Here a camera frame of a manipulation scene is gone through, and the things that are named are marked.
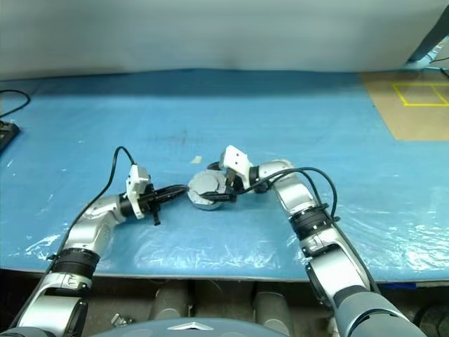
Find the cardboard surface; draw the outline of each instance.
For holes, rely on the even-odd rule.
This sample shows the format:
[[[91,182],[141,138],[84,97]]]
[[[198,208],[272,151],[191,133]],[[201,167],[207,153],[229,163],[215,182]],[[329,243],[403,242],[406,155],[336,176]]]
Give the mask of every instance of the cardboard surface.
[[[449,81],[440,73],[363,73],[361,79],[397,140],[449,140]]]

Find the black wire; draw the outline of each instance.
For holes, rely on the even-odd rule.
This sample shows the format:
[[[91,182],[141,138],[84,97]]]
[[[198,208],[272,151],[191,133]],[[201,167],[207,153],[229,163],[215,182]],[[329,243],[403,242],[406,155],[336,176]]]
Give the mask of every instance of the black wire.
[[[440,72],[449,79],[449,74],[447,71],[445,71],[443,68],[440,68]]]
[[[312,188],[313,191],[314,191],[316,200],[318,201],[318,203],[319,203],[320,205],[322,205],[323,202],[321,201],[321,196],[320,196],[320,194],[318,193],[318,189],[316,188],[313,179],[312,179],[307,173],[305,173],[304,171],[301,171],[300,173],[301,173],[301,174],[302,174],[302,175],[309,181],[309,184],[310,184],[311,188]],[[276,181],[282,179],[283,177],[285,177],[285,176],[287,176],[287,175],[289,175],[289,174],[290,174],[290,173],[285,173],[285,174],[283,174],[283,175],[281,175],[281,176],[279,176],[279,177],[273,179],[273,181],[271,181],[270,184],[268,184],[268,189],[270,190],[270,189],[273,187],[273,185],[274,185],[274,183],[275,183]]]
[[[39,280],[39,283],[36,285],[36,287],[34,288],[33,292],[31,293],[31,295],[28,297],[27,301],[25,302],[25,304],[20,308],[19,313],[14,317],[14,320],[11,322],[11,324],[9,325],[9,329],[12,329],[13,327],[15,327],[18,323],[18,320],[21,318],[21,316],[23,315],[24,310],[28,307],[29,302],[31,301],[31,299],[35,296],[37,289],[39,289],[39,287],[42,284],[42,281],[44,279],[44,277],[50,273],[51,269],[53,268],[53,265],[56,261],[56,257],[61,253],[62,248],[65,245],[65,242],[67,241],[67,238],[69,237],[70,231],[72,230],[73,226],[78,222],[78,220],[80,219],[80,217],[83,216],[83,214],[87,211],[87,209],[89,207],[91,207],[99,198],[101,198],[101,196],[107,191],[107,189],[109,188],[109,186],[111,186],[112,184],[112,180],[114,179],[114,174],[115,174],[115,168],[117,165],[117,157],[119,156],[120,150],[123,150],[126,155],[128,156],[131,164],[135,164],[135,161],[133,159],[133,157],[131,156],[131,154],[129,153],[129,151],[124,148],[123,146],[119,146],[118,148],[115,149],[114,152],[114,157],[112,159],[112,167],[111,167],[111,173],[109,175],[109,179],[107,181],[107,184],[103,187],[103,189],[100,191],[100,193],[98,193],[96,195],[95,198],[93,198],[82,210],[81,212],[78,213],[78,215],[76,216],[76,218],[72,221],[72,224],[69,226],[69,228],[67,229],[64,238],[61,241],[61,245],[58,248],[58,252],[56,253],[55,256],[53,256],[53,258],[51,259],[50,265],[47,267],[46,271],[44,272],[44,274],[42,275],[41,279]]]
[[[439,62],[439,61],[444,61],[444,60],[449,60],[449,57],[447,57],[447,58],[439,58],[439,59],[437,59],[437,60],[432,60],[432,61],[430,61],[430,63]]]
[[[164,202],[173,200],[176,197],[179,197],[181,194],[184,194],[189,190],[189,187],[186,185],[171,185],[167,187],[160,188],[156,190],[156,200],[159,204]]]
[[[23,103],[22,105],[19,105],[18,107],[15,107],[14,109],[9,110],[8,112],[5,112],[4,114],[0,114],[0,118],[6,117],[9,114],[12,114],[20,109],[23,109],[31,102],[30,96],[27,93],[24,93],[23,91],[20,91],[20,90],[14,90],[14,89],[0,90],[0,93],[19,93],[20,95],[24,95],[25,98],[27,99],[25,101],[25,103]]]
[[[275,172],[273,174],[270,174],[269,176],[267,176],[267,177],[265,177],[263,179],[258,180],[256,183],[252,184],[250,187],[248,187],[248,188],[246,188],[246,189],[244,189],[242,191],[235,192],[235,194],[239,195],[239,194],[248,193],[248,192],[254,190],[257,186],[259,186],[261,184],[265,184],[267,181],[269,181],[272,178],[276,178],[277,177],[277,178],[280,179],[280,177],[278,177],[278,176],[286,176],[286,175],[291,174],[291,173],[304,173],[304,171],[317,172],[317,173],[321,174],[328,181],[328,184],[329,184],[329,186],[330,186],[330,188],[332,190],[332,194],[333,194],[332,210],[330,212],[330,216],[334,217],[335,212],[337,210],[337,203],[338,203],[337,189],[335,188],[335,185],[334,185],[332,179],[330,179],[330,177],[326,173],[324,173],[322,170],[320,170],[318,168],[315,168],[315,167],[286,168],[285,170],[277,171],[277,172]]]

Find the yellow tape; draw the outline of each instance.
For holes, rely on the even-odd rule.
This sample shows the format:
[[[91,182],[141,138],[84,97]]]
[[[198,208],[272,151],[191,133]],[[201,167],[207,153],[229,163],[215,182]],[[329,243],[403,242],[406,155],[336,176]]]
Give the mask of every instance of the yellow tape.
[[[404,107],[449,107],[449,102],[445,99],[445,97],[440,93],[437,89],[437,86],[449,86],[448,83],[431,83],[431,82],[396,82],[391,83],[396,94],[401,99]],[[399,86],[428,86],[432,89],[435,95],[441,100],[442,103],[409,103],[407,99],[402,94]]]

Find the white wall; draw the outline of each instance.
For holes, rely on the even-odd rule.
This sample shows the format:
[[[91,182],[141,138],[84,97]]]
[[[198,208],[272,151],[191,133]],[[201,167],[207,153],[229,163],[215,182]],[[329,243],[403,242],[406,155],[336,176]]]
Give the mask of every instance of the white wall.
[[[0,78],[400,67],[448,0],[0,0]]]

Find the plastic sheet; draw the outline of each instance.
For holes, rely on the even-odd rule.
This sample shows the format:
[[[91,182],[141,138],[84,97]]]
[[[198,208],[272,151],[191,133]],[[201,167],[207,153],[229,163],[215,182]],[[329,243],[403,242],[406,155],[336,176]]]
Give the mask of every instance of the plastic sheet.
[[[228,144],[253,163],[323,169],[340,225],[380,281],[449,279],[449,143],[396,141],[353,74],[159,72],[0,83],[33,101],[0,157],[1,267],[42,270],[125,145],[155,187],[187,183]],[[4,109],[15,102],[7,99]],[[201,163],[192,164],[195,157]],[[109,193],[125,190],[121,160]],[[323,199],[326,184],[316,178]],[[206,212],[188,198],[120,225],[97,273],[307,279],[274,194]]]

